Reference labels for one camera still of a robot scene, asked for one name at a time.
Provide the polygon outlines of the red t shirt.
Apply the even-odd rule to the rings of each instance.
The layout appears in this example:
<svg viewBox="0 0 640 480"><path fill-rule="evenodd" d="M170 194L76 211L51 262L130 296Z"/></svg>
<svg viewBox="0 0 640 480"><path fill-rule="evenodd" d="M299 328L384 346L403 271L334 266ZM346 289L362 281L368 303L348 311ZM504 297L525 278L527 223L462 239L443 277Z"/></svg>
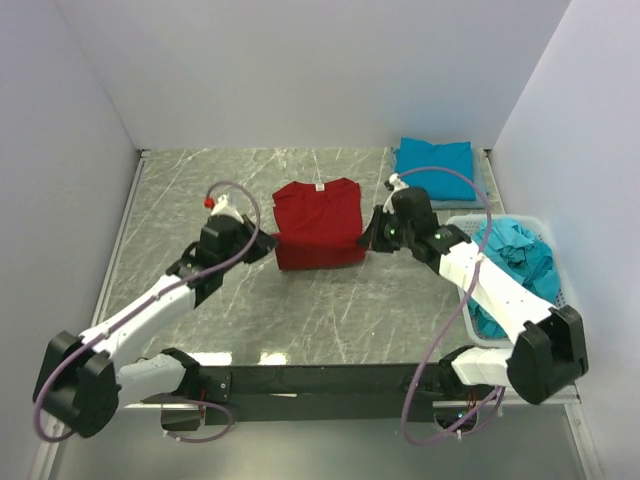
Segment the red t shirt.
<svg viewBox="0 0 640 480"><path fill-rule="evenodd" d="M272 195L278 227L276 261L282 271L332 269L362 262L360 185L340 178L327 183L291 182Z"/></svg>

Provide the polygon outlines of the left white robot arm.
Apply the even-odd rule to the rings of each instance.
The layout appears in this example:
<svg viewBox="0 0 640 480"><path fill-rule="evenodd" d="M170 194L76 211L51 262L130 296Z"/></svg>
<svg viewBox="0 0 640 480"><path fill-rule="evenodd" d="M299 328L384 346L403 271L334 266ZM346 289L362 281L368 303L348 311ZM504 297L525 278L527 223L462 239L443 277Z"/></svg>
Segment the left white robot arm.
<svg viewBox="0 0 640 480"><path fill-rule="evenodd" d="M139 350L164 326L195 310L239 263L252 264L277 245L247 216L214 214L165 274L108 320L79 335L63 331L47 345L33 393L34 427L49 442L41 415L89 438L129 404L162 395L204 407L200 364L176 348L139 360Z"/></svg>

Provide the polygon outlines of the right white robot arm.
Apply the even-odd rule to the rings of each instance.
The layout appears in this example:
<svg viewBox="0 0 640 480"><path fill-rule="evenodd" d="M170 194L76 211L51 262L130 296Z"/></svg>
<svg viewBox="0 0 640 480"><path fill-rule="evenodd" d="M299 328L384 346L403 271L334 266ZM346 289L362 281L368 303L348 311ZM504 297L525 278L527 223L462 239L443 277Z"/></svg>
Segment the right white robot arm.
<svg viewBox="0 0 640 480"><path fill-rule="evenodd" d="M444 395L460 399L476 385L508 387L539 405L588 372L584 325L576 309L536 296L459 227L440 224L423 188L401 180L385 186L390 194L375 206L359 245L379 253L410 250L487 311L510 341L506 348L465 347L442 359L438 378Z"/></svg>

